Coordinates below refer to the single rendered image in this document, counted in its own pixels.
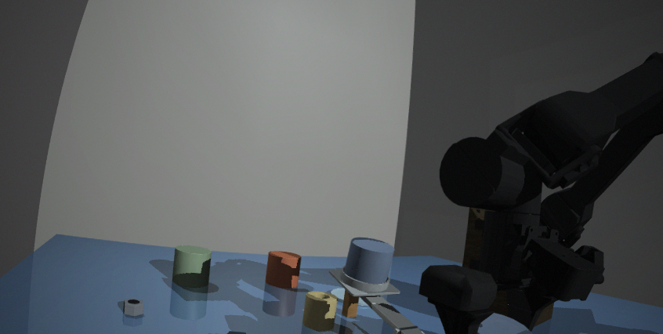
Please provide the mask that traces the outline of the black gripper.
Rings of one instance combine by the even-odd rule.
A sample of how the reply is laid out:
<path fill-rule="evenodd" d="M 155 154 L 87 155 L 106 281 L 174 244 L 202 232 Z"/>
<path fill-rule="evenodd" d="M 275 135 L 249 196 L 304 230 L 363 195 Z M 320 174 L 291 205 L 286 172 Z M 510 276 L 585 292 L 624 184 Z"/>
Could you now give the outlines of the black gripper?
<path fill-rule="evenodd" d="M 419 294 L 435 305 L 445 334 L 477 334 L 480 323 L 494 313 L 488 308 L 497 291 L 504 290 L 508 317 L 533 330 L 542 311 L 558 299 L 527 274 L 528 268 L 525 277 L 517 277 L 510 263 L 528 226 L 546 236 L 547 226 L 539 223 L 539 215 L 487 210 L 484 220 L 475 220 L 482 241 L 480 258 L 470 260 L 470 269 L 433 265 L 422 272 Z"/>

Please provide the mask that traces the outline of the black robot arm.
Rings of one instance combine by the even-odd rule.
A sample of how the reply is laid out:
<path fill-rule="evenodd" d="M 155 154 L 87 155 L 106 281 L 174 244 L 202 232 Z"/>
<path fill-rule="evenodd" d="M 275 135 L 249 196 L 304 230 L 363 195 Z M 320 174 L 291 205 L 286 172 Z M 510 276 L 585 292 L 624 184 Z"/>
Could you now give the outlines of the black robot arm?
<path fill-rule="evenodd" d="M 596 199 L 660 134 L 663 53 L 654 52 L 593 92 L 556 94 L 498 124 L 487 139 L 453 143 L 440 164 L 441 188 L 462 207 L 539 215 L 546 236 L 528 226 L 510 267 L 521 278 L 528 268 L 555 299 L 585 301 L 594 284 L 604 282 L 604 253 L 571 246 Z M 563 190 L 541 202 L 542 182 Z"/>

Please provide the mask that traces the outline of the reddish-brown cylinder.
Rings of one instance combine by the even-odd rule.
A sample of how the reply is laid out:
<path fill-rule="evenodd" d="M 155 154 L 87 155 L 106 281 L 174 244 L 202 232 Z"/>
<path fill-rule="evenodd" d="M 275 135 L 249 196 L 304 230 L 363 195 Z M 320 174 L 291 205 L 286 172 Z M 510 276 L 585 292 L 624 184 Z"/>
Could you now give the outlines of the reddish-brown cylinder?
<path fill-rule="evenodd" d="M 297 287 L 301 256 L 292 252 L 268 253 L 265 282 L 283 289 Z"/>

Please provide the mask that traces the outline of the grey hex nut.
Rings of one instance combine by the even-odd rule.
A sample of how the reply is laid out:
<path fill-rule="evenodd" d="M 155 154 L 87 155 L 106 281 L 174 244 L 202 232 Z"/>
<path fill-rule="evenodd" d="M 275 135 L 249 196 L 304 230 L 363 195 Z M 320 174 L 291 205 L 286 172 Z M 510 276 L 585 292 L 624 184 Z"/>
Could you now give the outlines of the grey hex nut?
<path fill-rule="evenodd" d="M 124 314 L 130 316 L 143 314 L 143 301 L 139 299 L 126 299 L 124 300 Z"/>

